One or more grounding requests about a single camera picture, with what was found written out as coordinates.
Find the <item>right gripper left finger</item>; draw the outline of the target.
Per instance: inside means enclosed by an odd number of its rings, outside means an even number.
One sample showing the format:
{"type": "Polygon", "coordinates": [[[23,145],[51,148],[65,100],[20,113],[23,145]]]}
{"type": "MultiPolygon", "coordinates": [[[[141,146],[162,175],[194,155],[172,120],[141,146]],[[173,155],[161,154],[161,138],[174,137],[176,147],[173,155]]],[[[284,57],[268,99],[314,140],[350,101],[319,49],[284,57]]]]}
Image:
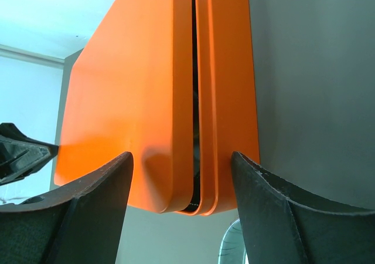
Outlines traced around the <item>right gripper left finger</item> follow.
{"type": "Polygon", "coordinates": [[[1,206],[1,263],[115,263],[133,167],[124,152],[64,186],[1,206]]]}

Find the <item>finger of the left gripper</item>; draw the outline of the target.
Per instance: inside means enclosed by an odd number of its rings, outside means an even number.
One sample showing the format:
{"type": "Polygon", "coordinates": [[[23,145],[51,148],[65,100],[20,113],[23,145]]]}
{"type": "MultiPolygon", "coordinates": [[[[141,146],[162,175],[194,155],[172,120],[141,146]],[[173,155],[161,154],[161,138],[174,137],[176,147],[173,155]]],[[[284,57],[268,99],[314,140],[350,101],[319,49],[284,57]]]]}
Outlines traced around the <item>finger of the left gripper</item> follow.
{"type": "Polygon", "coordinates": [[[13,123],[1,124],[1,184],[22,180],[57,156],[59,147],[25,136],[13,123]]]}

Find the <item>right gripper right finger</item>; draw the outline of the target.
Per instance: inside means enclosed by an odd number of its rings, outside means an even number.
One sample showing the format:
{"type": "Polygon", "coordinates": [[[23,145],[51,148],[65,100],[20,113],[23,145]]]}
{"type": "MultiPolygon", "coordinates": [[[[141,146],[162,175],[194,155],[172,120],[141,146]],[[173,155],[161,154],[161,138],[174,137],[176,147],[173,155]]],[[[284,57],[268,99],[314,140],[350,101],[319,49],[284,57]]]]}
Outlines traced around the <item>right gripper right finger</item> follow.
{"type": "Polygon", "coordinates": [[[374,263],[374,211],[313,194],[244,154],[231,173],[250,263],[374,263]]]}

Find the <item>orange box lid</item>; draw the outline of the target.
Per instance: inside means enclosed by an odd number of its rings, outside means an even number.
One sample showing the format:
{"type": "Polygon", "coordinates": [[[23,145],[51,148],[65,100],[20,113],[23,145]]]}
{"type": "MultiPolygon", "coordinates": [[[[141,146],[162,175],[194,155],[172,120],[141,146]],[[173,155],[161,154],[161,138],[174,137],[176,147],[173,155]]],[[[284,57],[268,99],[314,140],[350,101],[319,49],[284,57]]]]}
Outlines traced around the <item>orange box lid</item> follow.
{"type": "Polygon", "coordinates": [[[162,213],[189,205],[192,0],[115,0],[73,65],[54,183],[126,151],[130,206],[162,213]]]}

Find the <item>orange compartment box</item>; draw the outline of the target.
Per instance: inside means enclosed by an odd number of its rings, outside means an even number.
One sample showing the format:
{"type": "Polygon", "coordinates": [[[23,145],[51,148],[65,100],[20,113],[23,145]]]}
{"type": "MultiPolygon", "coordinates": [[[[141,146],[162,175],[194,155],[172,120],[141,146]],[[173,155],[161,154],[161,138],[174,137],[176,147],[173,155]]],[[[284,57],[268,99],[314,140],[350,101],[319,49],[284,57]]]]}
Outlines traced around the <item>orange compartment box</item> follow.
{"type": "Polygon", "coordinates": [[[192,0],[193,195],[186,215],[237,206],[231,155],[260,160],[249,0],[192,0]]]}

